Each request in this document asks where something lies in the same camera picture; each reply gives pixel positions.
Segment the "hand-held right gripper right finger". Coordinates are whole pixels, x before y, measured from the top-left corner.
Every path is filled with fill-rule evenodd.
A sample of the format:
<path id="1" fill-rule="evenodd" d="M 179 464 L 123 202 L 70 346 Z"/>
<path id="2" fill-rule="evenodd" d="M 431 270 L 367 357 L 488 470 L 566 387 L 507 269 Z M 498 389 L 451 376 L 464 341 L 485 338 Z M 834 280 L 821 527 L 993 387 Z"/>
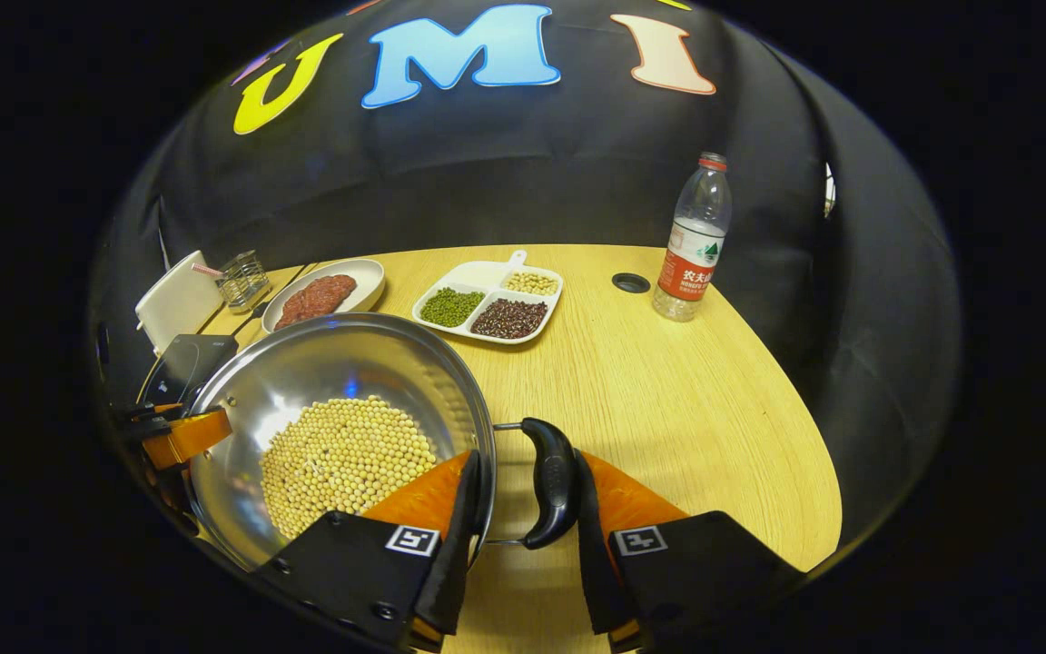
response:
<path id="1" fill-rule="evenodd" d="M 740 629 L 804 583 L 730 514 L 676 508 L 586 451 L 577 464 L 582 590 L 614 653 L 734 650 Z"/>

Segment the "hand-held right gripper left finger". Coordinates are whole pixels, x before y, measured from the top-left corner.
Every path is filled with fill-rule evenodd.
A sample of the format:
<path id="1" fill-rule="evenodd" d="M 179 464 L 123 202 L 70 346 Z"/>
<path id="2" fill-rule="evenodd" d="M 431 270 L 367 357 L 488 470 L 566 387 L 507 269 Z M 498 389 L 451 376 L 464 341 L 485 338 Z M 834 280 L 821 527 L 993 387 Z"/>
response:
<path id="1" fill-rule="evenodd" d="M 480 467 L 476 451 L 462 452 L 365 516 L 331 510 L 256 576 L 383 650 L 439 653 L 465 597 Z"/>

